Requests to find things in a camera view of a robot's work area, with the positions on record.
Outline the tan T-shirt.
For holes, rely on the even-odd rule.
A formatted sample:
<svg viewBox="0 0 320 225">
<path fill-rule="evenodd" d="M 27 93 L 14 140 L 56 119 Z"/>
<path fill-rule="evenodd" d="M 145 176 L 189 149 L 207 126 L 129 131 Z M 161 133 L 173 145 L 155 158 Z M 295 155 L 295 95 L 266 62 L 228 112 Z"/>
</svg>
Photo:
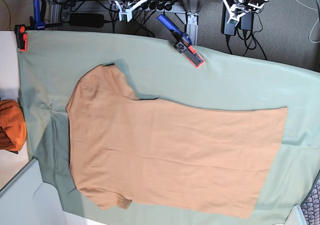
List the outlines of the tan T-shirt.
<svg viewBox="0 0 320 225">
<path fill-rule="evenodd" d="M 115 65 L 81 77 L 66 111 L 71 176 L 101 209 L 135 202 L 238 218 L 255 208 L 288 114 L 141 100 Z"/>
</svg>

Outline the blue clamp at table edge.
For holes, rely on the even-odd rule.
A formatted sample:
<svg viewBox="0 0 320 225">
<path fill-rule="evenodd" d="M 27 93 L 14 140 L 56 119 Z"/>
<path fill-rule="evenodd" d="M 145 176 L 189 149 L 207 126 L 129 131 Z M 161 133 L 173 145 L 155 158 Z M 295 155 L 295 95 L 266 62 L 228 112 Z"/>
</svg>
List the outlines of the blue clamp at table edge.
<svg viewBox="0 0 320 225">
<path fill-rule="evenodd" d="M 184 54 L 184 56 L 195 68 L 199 68 L 205 61 L 193 48 L 189 35 L 185 32 L 182 32 L 165 14 L 160 14 L 157 19 L 170 31 L 171 35 L 175 38 L 176 42 L 173 45 L 174 48 L 180 54 Z"/>
</svg>

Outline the black power brick left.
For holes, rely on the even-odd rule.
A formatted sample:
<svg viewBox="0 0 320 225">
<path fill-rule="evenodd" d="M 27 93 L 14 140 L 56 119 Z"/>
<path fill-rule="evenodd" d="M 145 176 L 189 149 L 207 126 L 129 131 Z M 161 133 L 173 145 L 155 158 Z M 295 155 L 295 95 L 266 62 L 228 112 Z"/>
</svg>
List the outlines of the black power brick left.
<svg viewBox="0 0 320 225">
<path fill-rule="evenodd" d="M 102 28 L 105 17 L 96 13 L 71 13 L 68 23 L 74 27 Z"/>
</svg>

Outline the green table cloth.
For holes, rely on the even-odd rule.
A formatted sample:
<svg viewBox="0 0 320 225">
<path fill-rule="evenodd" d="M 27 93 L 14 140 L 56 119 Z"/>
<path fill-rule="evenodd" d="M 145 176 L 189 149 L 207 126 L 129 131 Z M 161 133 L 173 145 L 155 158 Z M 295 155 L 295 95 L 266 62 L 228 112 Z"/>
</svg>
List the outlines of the green table cloth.
<svg viewBox="0 0 320 225">
<path fill-rule="evenodd" d="M 195 68 L 166 40 L 100 32 L 30 31 L 18 53 L 20 105 L 30 158 L 56 187 L 64 211 L 108 225 L 275 225 L 300 204 L 320 170 L 320 75 L 286 64 L 197 46 Z M 67 102 L 77 81 L 98 65 L 116 64 L 141 99 L 245 111 L 287 107 L 282 145 L 247 219 L 132 203 L 99 209 L 80 194 L 69 166 Z"/>
</svg>

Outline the black power adapter pair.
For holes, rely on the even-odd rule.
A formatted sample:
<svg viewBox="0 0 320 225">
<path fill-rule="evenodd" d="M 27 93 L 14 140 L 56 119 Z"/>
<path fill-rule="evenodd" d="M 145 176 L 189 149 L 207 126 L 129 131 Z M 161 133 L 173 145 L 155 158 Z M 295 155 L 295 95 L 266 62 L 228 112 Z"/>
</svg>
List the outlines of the black power adapter pair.
<svg viewBox="0 0 320 225">
<path fill-rule="evenodd" d="M 254 26 L 254 14 L 245 13 L 240 18 L 232 18 L 227 7 L 223 5 L 222 20 L 221 20 L 221 33 L 227 36 L 235 36 L 237 30 L 252 31 Z"/>
</svg>

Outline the blue clamp with orange pad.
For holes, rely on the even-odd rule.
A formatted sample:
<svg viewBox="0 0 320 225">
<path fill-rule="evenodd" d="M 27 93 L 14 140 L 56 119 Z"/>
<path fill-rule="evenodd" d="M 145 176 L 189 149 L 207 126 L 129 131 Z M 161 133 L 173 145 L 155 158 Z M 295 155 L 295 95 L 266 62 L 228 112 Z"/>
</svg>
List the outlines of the blue clamp with orange pad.
<svg viewBox="0 0 320 225">
<path fill-rule="evenodd" d="M 14 27 L 17 48 L 20 52 L 27 51 L 28 34 L 27 31 L 41 31 L 50 28 L 62 27 L 63 23 L 46 23 L 45 16 L 47 2 L 45 0 L 33 0 L 33 16 L 29 17 L 29 26 L 18 24 Z"/>
</svg>

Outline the orange folded garment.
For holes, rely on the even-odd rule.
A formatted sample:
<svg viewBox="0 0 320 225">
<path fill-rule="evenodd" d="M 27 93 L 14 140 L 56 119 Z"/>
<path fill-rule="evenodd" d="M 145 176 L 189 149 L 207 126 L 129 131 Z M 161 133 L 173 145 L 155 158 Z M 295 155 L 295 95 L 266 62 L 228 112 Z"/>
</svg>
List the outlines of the orange folded garment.
<svg viewBox="0 0 320 225">
<path fill-rule="evenodd" d="M 27 139 L 27 127 L 20 105 L 12 99 L 0 101 L 0 149 L 18 153 Z"/>
</svg>

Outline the grey plastic bin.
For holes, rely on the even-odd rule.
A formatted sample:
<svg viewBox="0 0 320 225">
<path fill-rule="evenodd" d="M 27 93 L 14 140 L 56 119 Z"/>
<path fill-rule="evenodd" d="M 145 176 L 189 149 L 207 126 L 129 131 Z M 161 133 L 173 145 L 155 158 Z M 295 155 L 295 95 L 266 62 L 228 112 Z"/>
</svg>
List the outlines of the grey plastic bin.
<svg viewBox="0 0 320 225">
<path fill-rule="evenodd" d="M 57 189 L 31 160 L 0 190 L 2 225 L 66 225 Z"/>
</svg>

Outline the aluminium frame post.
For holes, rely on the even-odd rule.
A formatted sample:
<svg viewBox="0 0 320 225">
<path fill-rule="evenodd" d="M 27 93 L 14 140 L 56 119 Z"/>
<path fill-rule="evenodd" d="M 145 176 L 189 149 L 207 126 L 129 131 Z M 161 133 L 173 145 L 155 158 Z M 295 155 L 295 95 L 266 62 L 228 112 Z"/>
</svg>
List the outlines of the aluminium frame post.
<svg viewBox="0 0 320 225">
<path fill-rule="evenodd" d="M 193 45 L 198 42 L 199 16 L 203 3 L 200 0 L 183 0 L 185 8 L 185 32 L 189 35 Z"/>
</svg>

